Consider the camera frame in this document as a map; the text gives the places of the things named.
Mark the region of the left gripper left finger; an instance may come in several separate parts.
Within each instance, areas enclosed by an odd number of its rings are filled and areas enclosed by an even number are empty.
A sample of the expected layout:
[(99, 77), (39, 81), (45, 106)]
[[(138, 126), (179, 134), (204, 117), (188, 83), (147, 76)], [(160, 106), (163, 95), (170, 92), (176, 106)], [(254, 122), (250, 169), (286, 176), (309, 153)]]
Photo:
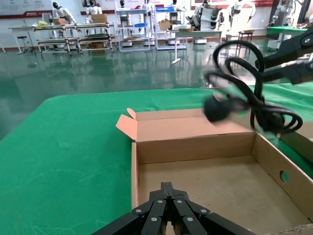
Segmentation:
[(161, 189), (151, 191), (149, 200), (124, 214), (95, 235), (164, 235), (166, 234), (166, 209), (169, 199), (169, 182), (162, 182)]

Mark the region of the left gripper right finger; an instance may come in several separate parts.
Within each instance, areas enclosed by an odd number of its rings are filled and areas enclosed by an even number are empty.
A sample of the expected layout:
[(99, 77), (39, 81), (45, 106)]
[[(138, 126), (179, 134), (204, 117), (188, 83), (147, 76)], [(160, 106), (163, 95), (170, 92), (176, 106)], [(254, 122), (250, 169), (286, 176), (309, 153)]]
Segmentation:
[(169, 183), (172, 224), (182, 235), (252, 235), (248, 229), (192, 202), (187, 192), (174, 189)]

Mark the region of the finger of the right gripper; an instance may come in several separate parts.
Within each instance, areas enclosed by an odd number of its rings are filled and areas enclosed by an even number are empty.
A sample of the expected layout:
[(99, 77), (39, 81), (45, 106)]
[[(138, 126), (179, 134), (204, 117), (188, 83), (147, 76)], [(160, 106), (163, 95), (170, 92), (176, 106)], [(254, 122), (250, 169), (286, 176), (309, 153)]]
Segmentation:
[(256, 75), (256, 81), (261, 83), (286, 78), (291, 84), (306, 83), (313, 80), (313, 63), (293, 63), (284, 67), (270, 69), (287, 62), (286, 59), (264, 59), (264, 71)]
[(313, 32), (307, 30), (301, 35), (284, 40), (275, 54), (264, 58), (264, 65), (280, 65), (312, 52)]

